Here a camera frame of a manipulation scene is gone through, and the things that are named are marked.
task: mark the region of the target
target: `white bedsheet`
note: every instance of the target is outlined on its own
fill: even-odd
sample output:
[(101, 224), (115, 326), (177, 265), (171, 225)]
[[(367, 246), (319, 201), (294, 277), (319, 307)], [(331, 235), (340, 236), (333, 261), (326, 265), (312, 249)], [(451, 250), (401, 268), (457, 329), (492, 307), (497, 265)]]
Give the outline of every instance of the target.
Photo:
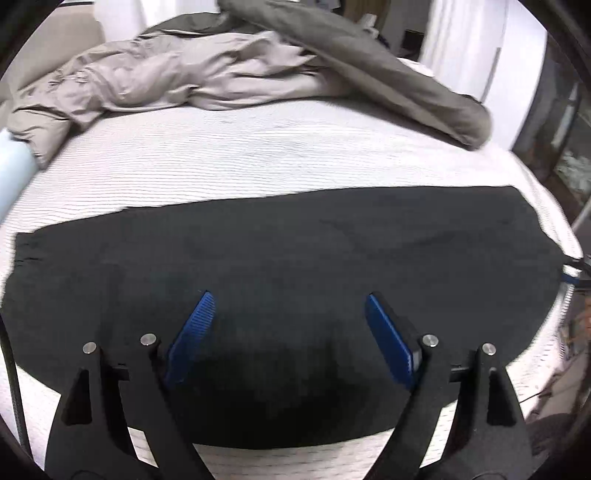
[[(12, 270), (17, 232), (127, 206), (344, 187), (513, 185), (536, 209), (543, 231), (566, 254), (582, 256), (557, 202), (514, 155), (493, 144), (468, 152), (388, 118), (374, 106), (298, 100), (237, 111), (186, 107), (103, 119), (73, 138), (34, 178), (0, 226), (0, 293)], [(530, 347), (509, 366), (520, 398), (537, 393), (560, 362), (556, 330), (570, 295), (571, 289), (560, 290)], [(24, 371), (19, 378), (34, 457), (43, 465), (59, 395)], [(526, 413), (534, 402), (522, 404)], [(441, 455), (453, 412), (454, 405), (442, 411), (425, 463)], [(3, 364), (0, 413), (14, 429)], [(141, 435), (132, 438), (149, 456), (141, 450)], [(218, 479), (358, 479), (387, 438), (385, 432), (271, 451), (197, 448)]]

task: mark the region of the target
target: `black garment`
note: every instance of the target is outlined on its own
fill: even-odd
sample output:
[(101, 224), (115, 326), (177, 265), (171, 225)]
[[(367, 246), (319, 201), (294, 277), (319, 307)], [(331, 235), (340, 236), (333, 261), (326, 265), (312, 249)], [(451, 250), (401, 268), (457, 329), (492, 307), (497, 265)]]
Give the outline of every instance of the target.
[(313, 445), (389, 429), (407, 400), (365, 323), (368, 293), (457, 364), (484, 342), (509, 362), (544, 321), (562, 263), (512, 187), (218, 200), (19, 234), (2, 315), (18, 363), (64, 391), (84, 343), (112, 353), (152, 332), (166, 346), (209, 290), (216, 318), (172, 395), (181, 427), (209, 445)]

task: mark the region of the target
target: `gray jacket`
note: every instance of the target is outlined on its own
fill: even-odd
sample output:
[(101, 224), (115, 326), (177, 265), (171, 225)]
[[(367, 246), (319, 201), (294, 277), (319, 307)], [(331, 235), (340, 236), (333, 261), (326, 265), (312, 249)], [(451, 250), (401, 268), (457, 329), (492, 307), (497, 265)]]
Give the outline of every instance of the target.
[(8, 129), (44, 168), (72, 124), (85, 130), (105, 111), (230, 109), (357, 89), (468, 148), (490, 135), (480, 103), (413, 71), (338, 15), (286, 0), (218, 4), (221, 14), (181, 15), (71, 59), (23, 91)]

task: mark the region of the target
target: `black cable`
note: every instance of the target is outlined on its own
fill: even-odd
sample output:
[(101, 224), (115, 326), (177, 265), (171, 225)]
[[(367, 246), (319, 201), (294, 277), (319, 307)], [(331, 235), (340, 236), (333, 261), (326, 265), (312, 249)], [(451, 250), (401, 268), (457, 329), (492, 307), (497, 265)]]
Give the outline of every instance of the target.
[(17, 422), (18, 440), (21, 447), (33, 458), (31, 451), (31, 443), (29, 442), (29, 435), (27, 433), (27, 423), (25, 421), (25, 411), (22, 407), (21, 389), (18, 386), (17, 365), (14, 362), (14, 354), (10, 345), (10, 338), (2, 315), (0, 315), (0, 347), (4, 355), (4, 363), (6, 364), (6, 371), (8, 374), (8, 385), (10, 386), (10, 395), (12, 397), (12, 409), (14, 410), (14, 419)]

